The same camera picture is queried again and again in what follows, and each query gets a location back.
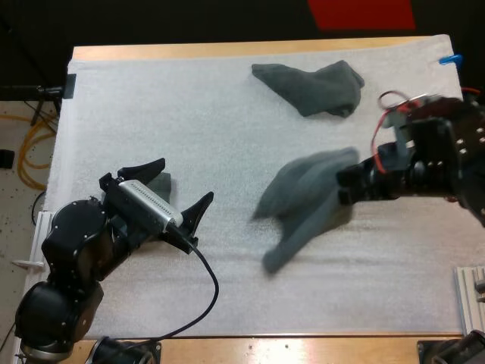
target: gray cloth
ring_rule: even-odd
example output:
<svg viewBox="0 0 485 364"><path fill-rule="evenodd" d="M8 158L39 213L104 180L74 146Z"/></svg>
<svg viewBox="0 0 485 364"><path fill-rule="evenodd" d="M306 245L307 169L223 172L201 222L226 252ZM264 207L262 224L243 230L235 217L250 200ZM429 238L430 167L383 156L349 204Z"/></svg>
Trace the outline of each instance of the gray cloth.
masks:
<svg viewBox="0 0 485 364"><path fill-rule="evenodd" d="M345 61L316 72L304 72L283 64L254 64L252 74L293 105L302 116L326 111L346 118L361 101L361 88L365 84Z"/></svg>
<svg viewBox="0 0 485 364"><path fill-rule="evenodd" d="M358 162L358 152L345 148L296 159L278 172L263 193L254 218L276 216L283 237L266 252L270 273L283 267L312 238L346 224L352 207L340 205L336 173Z"/></svg>
<svg viewBox="0 0 485 364"><path fill-rule="evenodd" d="M172 180L170 173L161 172L157 177L147 184L147 187L159 195L162 199L170 203L170 194L172 192Z"/></svg>

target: blurred cloth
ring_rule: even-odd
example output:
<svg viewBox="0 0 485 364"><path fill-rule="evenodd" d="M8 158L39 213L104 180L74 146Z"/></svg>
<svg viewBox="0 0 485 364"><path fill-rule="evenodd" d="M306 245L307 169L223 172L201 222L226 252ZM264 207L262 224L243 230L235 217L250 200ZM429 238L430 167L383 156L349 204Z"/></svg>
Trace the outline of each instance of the blurred cloth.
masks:
<svg viewBox="0 0 485 364"><path fill-rule="evenodd" d="M352 207L340 205L336 173L358 163L346 148L321 152L285 165L263 193L255 218L276 217L283 228L278 245L266 252L266 271L282 268L312 238L347 224Z"/></svg>

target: tabletop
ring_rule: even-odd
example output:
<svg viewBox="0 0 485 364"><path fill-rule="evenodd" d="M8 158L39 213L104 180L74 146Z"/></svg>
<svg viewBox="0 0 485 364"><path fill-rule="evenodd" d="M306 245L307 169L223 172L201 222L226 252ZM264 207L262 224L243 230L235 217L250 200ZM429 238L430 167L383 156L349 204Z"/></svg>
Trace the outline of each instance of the tabletop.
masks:
<svg viewBox="0 0 485 364"><path fill-rule="evenodd" d="M394 46L423 39L422 37L390 37L360 39L316 39L280 42L234 42L166 45L103 45L76 47L77 61L116 61L158 58L199 58L241 55L321 52ZM417 364L419 340L448 340L449 334L291 334L276 337L180 338L162 344L163 363L375 363ZM94 341L77 343L66 364L85 362Z"/></svg>

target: floor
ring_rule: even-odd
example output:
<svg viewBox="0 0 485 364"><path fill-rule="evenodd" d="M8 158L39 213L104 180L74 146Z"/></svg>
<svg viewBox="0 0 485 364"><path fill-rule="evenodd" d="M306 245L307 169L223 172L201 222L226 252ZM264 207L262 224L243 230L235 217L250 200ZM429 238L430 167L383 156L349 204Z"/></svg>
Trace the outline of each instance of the floor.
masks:
<svg viewBox="0 0 485 364"><path fill-rule="evenodd" d="M53 113L52 105L45 105L44 111ZM33 110L23 102L0 102L0 115L17 115L25 118L33 116ZM0 169L0 342L14 322L15 311L22 298L26 272L11 264L13 259L27 260L35 227L31 221L34 199L41 191L24 185L17 176L17 152L30 129L25 121L0 119L0 149L15 151L14 168ZM54 139L42 141L32 148L28 157L34 163L46 163L52 157ZM30 171L38 182L46 183L49 170ZM36 211L42 208L42 199ZM12 337L0 353L1 363L11 362Z"/></svg>

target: metal bracket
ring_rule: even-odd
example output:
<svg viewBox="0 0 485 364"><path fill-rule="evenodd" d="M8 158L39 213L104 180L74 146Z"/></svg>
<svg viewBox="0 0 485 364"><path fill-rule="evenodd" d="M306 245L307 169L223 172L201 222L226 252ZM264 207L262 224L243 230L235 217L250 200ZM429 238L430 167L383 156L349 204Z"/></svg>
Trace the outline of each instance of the metal bracket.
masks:
<svg viewBox="0 0 485 364"><path fill-rule="evenodd" d="M458 301L462 308L464 334L473 330L485 331L485 295L480 292L480 281L485 279L485 267L457 268Z"/></svg>

